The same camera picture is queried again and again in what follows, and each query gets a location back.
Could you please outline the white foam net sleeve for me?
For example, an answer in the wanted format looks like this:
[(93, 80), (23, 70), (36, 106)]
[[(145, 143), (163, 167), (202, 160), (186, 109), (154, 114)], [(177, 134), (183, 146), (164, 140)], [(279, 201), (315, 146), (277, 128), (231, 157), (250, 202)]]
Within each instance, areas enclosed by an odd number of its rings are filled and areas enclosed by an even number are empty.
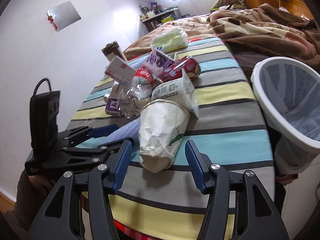
[(122, 126), (116, 131), (112, 132), (106, 137), (103, 144), (113, 142), (116, 140), (123, 140), (125, 138), (131, 138), (133, 140), (133, 145), (139, 143), (139, 129), (140, 129), (140, 118), (129, 122), (128, 124)]

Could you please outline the purple white medicine box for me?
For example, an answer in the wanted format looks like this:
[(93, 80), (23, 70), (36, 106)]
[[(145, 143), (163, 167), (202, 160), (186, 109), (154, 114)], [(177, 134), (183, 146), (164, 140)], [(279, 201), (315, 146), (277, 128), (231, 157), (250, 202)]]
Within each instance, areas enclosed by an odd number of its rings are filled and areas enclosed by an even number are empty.
[(128, 89), (128, 85), (119, 84), (117, 81), (114, 82), (110, 92), (107, 92), (104, 95), (104, 101), (106, 102), (105, 112), (107, 115), (118, 117), (124, 116), (120, 104), (122, 102), (122, 97)]

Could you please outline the clear plastic bottle red label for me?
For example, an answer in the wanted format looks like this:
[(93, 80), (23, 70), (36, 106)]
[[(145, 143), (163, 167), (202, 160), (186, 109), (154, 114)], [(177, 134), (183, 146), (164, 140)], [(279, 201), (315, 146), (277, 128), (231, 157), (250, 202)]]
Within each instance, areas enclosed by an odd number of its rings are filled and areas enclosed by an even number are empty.
[(131, 83), (118, 96), (118, 107), (126, 118), (139, 116), (142, 109), (151, 102), (153, 76), (145, 66), (135, 73)]

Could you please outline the white paper cup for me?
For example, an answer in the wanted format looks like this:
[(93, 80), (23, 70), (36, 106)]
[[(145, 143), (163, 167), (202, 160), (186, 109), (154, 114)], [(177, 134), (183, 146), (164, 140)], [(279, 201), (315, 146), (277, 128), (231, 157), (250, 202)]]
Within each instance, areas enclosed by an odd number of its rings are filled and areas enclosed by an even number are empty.
[(157, 99), (140, 114), (140, 165), (152, 173), (168, 169), (174, 162), (190, 119), (178, 103)]

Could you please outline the white red small box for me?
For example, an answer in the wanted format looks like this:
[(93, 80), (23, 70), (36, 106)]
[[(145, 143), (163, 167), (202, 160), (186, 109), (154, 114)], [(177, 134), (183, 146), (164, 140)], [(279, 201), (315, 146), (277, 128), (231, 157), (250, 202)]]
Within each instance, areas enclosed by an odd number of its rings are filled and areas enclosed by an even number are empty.
[(105, 74), (112, 77), (119, 84), (129, 85), (136, 74), (136, 70), (131, 68), (119, 56), (116, 56), (106, 67)]

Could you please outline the red soda can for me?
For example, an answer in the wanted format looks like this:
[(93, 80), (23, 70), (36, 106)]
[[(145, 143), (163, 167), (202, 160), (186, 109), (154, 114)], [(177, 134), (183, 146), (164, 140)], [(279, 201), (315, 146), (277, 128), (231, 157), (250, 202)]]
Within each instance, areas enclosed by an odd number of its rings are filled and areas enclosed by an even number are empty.
[(191, 81), (196, 80), (201, 74), (198, 62), (192, 56), (185, 56), (163, 70), (158, 78), (163, 82), (176, 80), (182, 77), (182, 70), (186, 72)]

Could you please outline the purple grape juice carton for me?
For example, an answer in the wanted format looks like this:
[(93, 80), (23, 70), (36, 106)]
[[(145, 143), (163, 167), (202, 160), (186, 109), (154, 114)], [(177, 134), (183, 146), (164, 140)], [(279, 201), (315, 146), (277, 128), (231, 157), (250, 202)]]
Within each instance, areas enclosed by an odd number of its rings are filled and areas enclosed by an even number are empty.
[(174, 60), (166, 53), (154, 49), (143, 61), (143, 66), (152, 74), (159, 76), (164, 70), (173, 64)]

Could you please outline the white trash bin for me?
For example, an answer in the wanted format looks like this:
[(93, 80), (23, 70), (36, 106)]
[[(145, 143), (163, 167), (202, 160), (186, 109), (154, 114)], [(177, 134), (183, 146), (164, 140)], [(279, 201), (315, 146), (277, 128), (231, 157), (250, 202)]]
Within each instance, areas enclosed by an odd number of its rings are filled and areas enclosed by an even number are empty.
[(269, 57), (255, 64), (251, 83), (268, 126), (281, 135), (279, 172), (303, 172), (319, 155), (319, 74), (298, 60)]

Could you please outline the striped table cloth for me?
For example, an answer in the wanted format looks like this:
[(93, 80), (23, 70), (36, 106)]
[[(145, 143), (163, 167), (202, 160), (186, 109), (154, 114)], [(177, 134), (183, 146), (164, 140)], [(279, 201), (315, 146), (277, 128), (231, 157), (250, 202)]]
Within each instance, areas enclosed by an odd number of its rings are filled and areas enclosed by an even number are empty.
[(261, 110), (244, 72), (217, 37), (198, 38), (177, 51), (200, 67), (194, 81), (199, 107), (188, 127), (174, 126), (169, 147), (176, 150), (170, 167), (157, 173), (140, 164), (133, 148), (122, 188), (110, 197), (117, 229), (131, 239), (195, 239), (208, 198), (196, 188), (185, 158), (188, 140), (225, 169), (252, 170), (274, 196), (273, 157)]

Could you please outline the brown beige travel mug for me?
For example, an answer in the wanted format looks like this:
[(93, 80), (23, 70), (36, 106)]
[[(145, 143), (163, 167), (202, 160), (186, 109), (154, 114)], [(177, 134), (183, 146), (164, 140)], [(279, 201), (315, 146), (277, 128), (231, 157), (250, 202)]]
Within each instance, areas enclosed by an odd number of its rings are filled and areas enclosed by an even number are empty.
[(111, 62), (116, 56), (127, 62), (127, 58), (117, 41), (108, 43), (101, 51), (109, 62)]

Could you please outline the yellow tissue pack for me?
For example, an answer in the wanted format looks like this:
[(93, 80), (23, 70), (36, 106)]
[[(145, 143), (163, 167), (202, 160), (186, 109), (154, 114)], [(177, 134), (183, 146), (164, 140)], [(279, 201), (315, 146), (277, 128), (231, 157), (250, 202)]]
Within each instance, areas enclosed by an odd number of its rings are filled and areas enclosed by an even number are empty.
[(182, 29), (175, 29), (157, 35), (151, 43), (151, 50), (158, 49), (164, 53), (183, 49), (188, 46), (187, 33)]

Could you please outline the cluttered shelf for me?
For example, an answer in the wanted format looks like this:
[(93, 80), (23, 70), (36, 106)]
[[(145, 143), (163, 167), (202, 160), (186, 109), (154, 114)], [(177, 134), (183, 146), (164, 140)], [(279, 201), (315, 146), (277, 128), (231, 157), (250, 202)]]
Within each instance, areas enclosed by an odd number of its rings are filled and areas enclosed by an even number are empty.
[(140, 21), (148, 32), (155, 30), (167, 22), (178, 20), (180, 18), (182, 18), (182, 14), (179, 7), (149, 10), (140, 15)]

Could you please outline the brown fleece blanket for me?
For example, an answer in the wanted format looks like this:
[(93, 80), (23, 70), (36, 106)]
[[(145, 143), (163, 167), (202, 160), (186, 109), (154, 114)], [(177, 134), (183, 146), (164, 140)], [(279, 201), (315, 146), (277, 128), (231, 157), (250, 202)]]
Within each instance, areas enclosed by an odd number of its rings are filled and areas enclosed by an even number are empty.
[(319, 26), (264, 3), (258, 8), (240, 11), (218, 10), (209, 16), (180, 18), (167, 22), (127, 47), (131, 60), (151, 50), (154, 37), (182, 29), (189, 40), (216, 36), (233, 52), (254, 52), (299, 60), (319, 71)]

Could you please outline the brown teddy bear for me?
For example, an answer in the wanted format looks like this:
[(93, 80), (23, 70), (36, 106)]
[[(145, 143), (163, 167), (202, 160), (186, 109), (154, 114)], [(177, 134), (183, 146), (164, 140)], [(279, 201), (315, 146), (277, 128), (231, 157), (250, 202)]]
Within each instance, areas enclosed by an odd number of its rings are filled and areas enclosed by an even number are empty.
[(219, 7), (226, 7), (226, 9), (242, 10), (246, 7), (240, 0), (219, 0)]

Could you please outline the wooden headboard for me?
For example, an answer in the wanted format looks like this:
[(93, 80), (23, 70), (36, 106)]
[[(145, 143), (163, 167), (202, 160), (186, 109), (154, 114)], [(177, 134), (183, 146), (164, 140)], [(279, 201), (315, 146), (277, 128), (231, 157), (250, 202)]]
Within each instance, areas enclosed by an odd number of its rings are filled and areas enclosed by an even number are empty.
[(284, 7), (288, 12), (298, 17), (312, 19), (313, 15), (303, 0), (277, 0), (278, 7)]

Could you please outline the silver wall mirror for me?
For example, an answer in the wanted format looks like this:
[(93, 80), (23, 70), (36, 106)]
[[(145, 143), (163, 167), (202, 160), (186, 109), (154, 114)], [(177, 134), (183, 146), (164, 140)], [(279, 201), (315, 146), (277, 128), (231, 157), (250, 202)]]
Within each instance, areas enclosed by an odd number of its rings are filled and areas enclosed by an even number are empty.
[(56, 31), (61, 31), (65, 27), (81, 20), (81, 16), (71, 3), (62, 3), (46, 11), (48, 21)]

